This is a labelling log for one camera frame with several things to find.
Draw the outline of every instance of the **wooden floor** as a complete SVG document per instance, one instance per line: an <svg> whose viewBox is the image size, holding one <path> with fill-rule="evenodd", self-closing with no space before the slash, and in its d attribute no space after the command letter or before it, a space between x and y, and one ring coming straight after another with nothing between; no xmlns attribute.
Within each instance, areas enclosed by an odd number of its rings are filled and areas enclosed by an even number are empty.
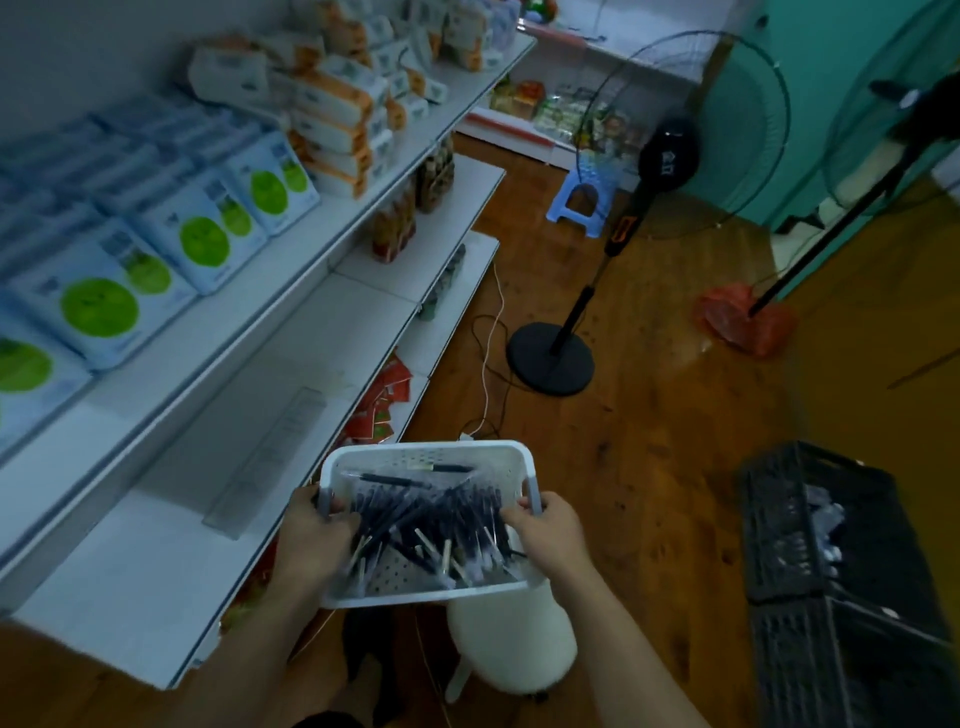
<svg viewBox="0 0 960 728"><path fill-rule="evenodd" d="M458 150L507 176L477 229L497 237L510 330L561 322L601 258L602 243L543 214L564 173L472 139ZM579 333L596 359L583 394L551 400L488 377L490 411L505 438L526 443L540 486L581 514L597 567L713 728L755 724L733 473L744 458L790 437L779 363L758 364L712 344L690 322L694 297L772 270L765 236L740 224L683 240L643 242L608 269ZM490 273L453 338L409 431L411 440L459 435L483 412L473 317L499 307ZM486 341L489 320L475 324ZM501 332L491 365L508 372ZM397 610L397 658L407 711L399 725L443 726L418 645L439 682L455 655L441 607ZM341 615L291 665L265 726L321 710L344 681ZM15 728L140 725L168 695L35 637L0 634L0 706ZM473 679L449 709L454 728L597 725L582 667L542 703Z"/></svg>

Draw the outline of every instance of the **standing fan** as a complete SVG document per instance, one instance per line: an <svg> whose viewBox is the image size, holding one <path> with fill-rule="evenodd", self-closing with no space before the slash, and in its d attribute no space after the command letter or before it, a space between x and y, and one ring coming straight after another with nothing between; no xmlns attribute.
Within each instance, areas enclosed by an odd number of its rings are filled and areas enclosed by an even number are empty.
<svg viewBox="0 0 960 728"><path fill-rule="evenodd" d="M755 317L857 217L898 212L960 186L913 185L960 139L960 2L934 0L870 60L833 121L823 159L847 212L750 307ZM728 330L717 329L728 338Z"/></svg>
<svg viewBox="0 0 960 728"><path fill-rule="evenodd" d="M650 85L660 88L655 97ZM577 394L593 378L593 355L574 329L634 234L678 238L721 225L770 180L790 132L786 84L774 62L752 43L714 31L658 40L600 85L575 138L581 179L599 166L622 167L591 128L617 108L645 117L653 132L634 163L639 180L611 226L600 267L563 326L527 324L507 343L510 368L547 395Z"/></svg>

